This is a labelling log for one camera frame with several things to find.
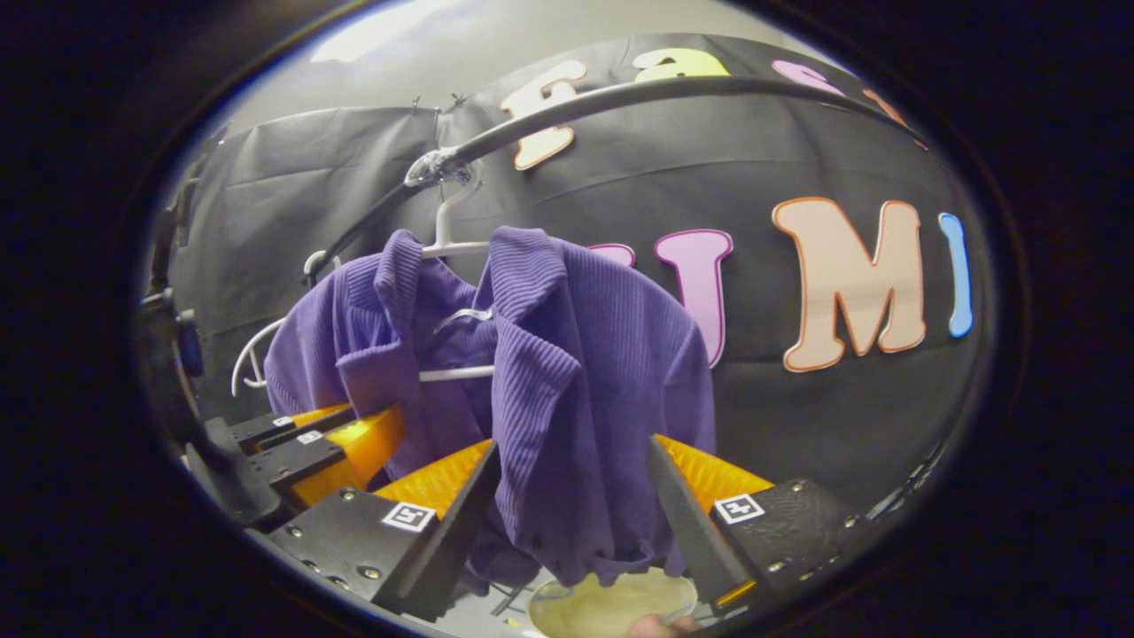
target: orange gripper pad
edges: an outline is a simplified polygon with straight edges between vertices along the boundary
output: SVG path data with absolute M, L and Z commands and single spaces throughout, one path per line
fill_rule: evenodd
M 362 479 L 355 474 L 347 459 L 301 480 L 291 486 L 291 491 L 299 499 L 299 502 L 312 508 L 344 487 L 355 490 L 365 490 L 366 487 L 366 479 Z
M 401 409 L 395 406 L 389 410 L 352 422 L 323 436 L 342 449 L 355 474 L 365 486 L 366 482 L 386 466 L 390 457 L 393 457 L 405 434 L 405 418 L 401 416 Z
M 303 415 L 293 415 L 291 422 L 295 424 L 295 427 L 302 428 L 307 424 L 312 424 L 314 422 L 322 419 L 323 417 L 329 417 L 340 410 L 346 410 L 347 408 L 350 408 L 349 403 L 344 403 L 341 406 L 331 406 L 330 408 L 320 408 L 319 410 L 312 410 L 311 412 L 304 412 Z
M 674 460 L 677 469 L 682 471 L 685 483 L 688 484 L 693 496 L 697 500 L 697 505 L 705 514 L 709 513 L 716 501 L 731 499 L 739 494 L 752 494 L 768 490 L 773 485 L 752 473 L 726 463 L 712 454 L 701 452 L 696 448 L 691 448 L 660 434 L 653 436 L 658 439 L 658 442 L 669 453 L 669 458 Z
M 484 440 L 414 471 L 374 493 L 375 496 L 437 510 L 439 519 L 452 505 L 492 440 Z

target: pink letter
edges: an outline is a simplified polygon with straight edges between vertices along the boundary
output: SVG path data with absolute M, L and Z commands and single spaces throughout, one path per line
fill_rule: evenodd
M 599 244 L 587 246 L 587 249 L 592 249 L 607 258 L 612 258 L 627 267 L 634 267 L 634 248 L 626 244 Z
M 721 230 L 684 230 L 658 239 L 653 253 L 677 269 L 682 305 L 696 318 L 712 368 L 725 352 L 725 291 L 720 260 L 733 252 L 733 237 Z
M 823 91 L 828 91 L 830 93 L 845 95 L 845 93 L 828 84 L 827 78 L 820 75 L 818 70 L 807 68 L 803 65 L 797 65 L 786 60 L 776 60 L 772 62 L 772 68 L 796 84 L 814 86 L 815 88 L 822 88 Z

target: orange letter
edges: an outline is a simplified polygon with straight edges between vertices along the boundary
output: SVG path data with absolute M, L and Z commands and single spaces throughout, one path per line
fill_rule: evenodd
M 831 199 L 786 201 L 772 211 L 772 222 L 792 235 L 799 253 L 803 316 L 799 342 L 784 354 L 788 371 L 818 371 L 843 358 L 844 343 L 835 337 L 838 306 L 858 357 L 874 343 L 887 307 L 890 321 L 878 340 L 879 350 L 898 352 L 925 339 L 921 221 L 914 206 L 882 204 L 873 260 L 846 213 Z
M 584 75 L 586 75 L 586 67 L 583 66 L 583 62 L 575 60 L 560 62 L 505 97 L 503 102 L 500 102 L 500 108 L 509 111 L 515 119 L 555 104 L 561 104 L 575 97 L 575 88 L 562 80 L 578 79 Z M 548 96 L 543 94 L 544 88 L 548 88 Z M 574 138 L 575 131 L 566 126 L 552 126 L 524 137 L 519 141 L 519 152 L 516 153 L 516 168 L 518 170 L 532 168 L 566 148 Z
M 890 103 L 887 102 L 886 100 L 883 100 L 878 93 L 874 93 L 870 88 L 863 88 L 862 92 L 863 92 L 864 95 L 866 95 L 871 100 L 874 100 L 875 102 L 878 102 L 878 105 L 882 107 L 882 110 L 886 111 L 886 114 L 888 114 L 891 118 L 894 118 L 894 120 L 897 121 L 898 124 L 900 124 L 902 126 L 905 126 L 906 128 L 909 128 L 909 125 L 906 124 L 906 120 L 902 119 L 902 116 L 898 114 L 898 111 L 896 111 L 894 109 L 894 107 L 891 107 Z

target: curved black rod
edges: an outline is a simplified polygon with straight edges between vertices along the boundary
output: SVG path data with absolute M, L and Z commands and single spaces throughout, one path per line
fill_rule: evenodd
M 494 126 L 484 133 L 473 137 L 458 146 L 452 155 L 451 163 L 468 163 L 481 159 L 492 151 L 502 148 L 508 144 L 514 144 L 519 139 L 544 128 L 565 124 L 589 114 L 595 114 L 612 109 L 655 102 L 659 100 L 670 100 L 675 97 L 693 97 L 699 95 L 744 95 L 744 94 L 780 95 L 785 97 L 799 97 L 815 100 L 833 107 L 839 107 L 848 111 L 863 114 L 892 126 L 916 139 L 923 142 L 921 136 L 895 121 L 888 114 L 872 109 L 865 104 L 856 102 L 844 95 L 838 95 L 822 88 L 792 84 L 779 79 L 760 79 L 755 77 L 734 76 L 694 76 L 672 77 L 667 79 L 653 79 L 650 82 L 618 84 L 606 88 L 596 88 L 583 93 L 572 100 L 548 107 L 538 112 L 506 121 Z M 423 185 L 401 184 L 386 194 L 370 211 L 347 229 L 327 252 L 322 258 L 315 261 L 311 267 L 311 274 L 305 281 L 313 286 L 315 275 L 336 254 L 342 250 L 350 241 L 357 237 L 365 227 L 378 216 L 379 213 L 401 204 L 418 190 L 422 190 L 432 182 Z

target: round plate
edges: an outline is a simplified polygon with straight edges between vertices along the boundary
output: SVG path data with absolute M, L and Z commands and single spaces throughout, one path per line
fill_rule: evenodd
M 669 578 L 658 568 L 646 573 L 627 573 L 610 587 L 595 576 L 575 587 L 551 580 L 532 596 L 527 614 L 548 638 L 617 638 L 646 614 L 660 614 L 666 622 L 693 613 L 697 592 L 685 578 Z

